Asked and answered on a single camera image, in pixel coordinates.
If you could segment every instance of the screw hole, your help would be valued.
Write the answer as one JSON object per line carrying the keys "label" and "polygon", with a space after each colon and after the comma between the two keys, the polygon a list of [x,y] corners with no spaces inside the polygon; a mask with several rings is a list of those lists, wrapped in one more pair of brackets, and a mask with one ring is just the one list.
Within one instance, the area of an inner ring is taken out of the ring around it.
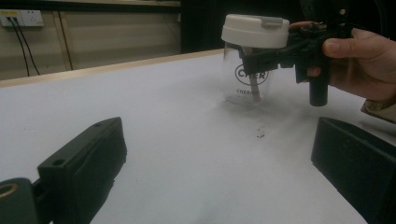
{"label": "screw hole", "polygon": [[0,186],[0,198],[4,198],[8,196],[9,194],[15,192],[18,188],[17,184],[6,184],[3,186]]}

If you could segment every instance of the finger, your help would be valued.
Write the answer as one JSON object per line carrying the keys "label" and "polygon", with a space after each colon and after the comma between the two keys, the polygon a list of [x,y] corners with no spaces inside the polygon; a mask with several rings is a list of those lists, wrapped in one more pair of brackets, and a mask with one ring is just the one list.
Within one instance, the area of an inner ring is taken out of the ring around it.
{"label": "finger", "polygon": [[358,28],[353,28],[351,35],[357,39],[365,39],[365,38],[369,38],[369,37],[372,37],[372,36],[375,36],[378,34],[370,32],[370,31],[366,31],[366,30],[361,30]]}
{"label": "finger", "polygon": [[377,38],[330,38],[322,45],[323,53],[331,58],[373,58],[385,51]]}

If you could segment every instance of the wall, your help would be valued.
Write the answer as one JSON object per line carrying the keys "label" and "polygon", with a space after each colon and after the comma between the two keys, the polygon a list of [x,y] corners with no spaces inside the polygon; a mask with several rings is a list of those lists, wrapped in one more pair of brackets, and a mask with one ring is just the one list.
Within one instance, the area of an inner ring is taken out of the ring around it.
{"label": "wall", "polygon": [[[177,14],[41,13],[44,27],[22,27],[41,75],[180,53]],[[12,27],[0,25],[0,80],[16,77],[27,77],[21,44]]]}

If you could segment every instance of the hand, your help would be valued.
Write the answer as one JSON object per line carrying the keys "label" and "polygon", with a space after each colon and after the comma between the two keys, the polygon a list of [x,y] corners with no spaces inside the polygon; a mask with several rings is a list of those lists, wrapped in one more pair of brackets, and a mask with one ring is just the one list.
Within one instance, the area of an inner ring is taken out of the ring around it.
{"label": "hand", "polygon": [[[297,22],[290,28],[306,22]],[[352,38],[327,39],[323,53],[330,61],[329,84],[368,100],[396,103],[396,42],[360,29]],[[308,69],[311,77],[320,74],[319,67]]]}

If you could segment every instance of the dark background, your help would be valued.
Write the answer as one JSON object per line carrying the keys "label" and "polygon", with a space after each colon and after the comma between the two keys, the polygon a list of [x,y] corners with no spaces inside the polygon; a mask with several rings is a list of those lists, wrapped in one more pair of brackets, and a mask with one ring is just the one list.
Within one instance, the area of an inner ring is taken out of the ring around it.
{"label": "dark background", "polygon": [[[375,0],[350,0],[348,21],[395,40],[391,0],[376,1],[386,12],[386,34],[381,30]],[[299,0],[181,0],[181,52],[223,48],[221,30],[227,14],[281,17],[290,23],[305,21]]]}

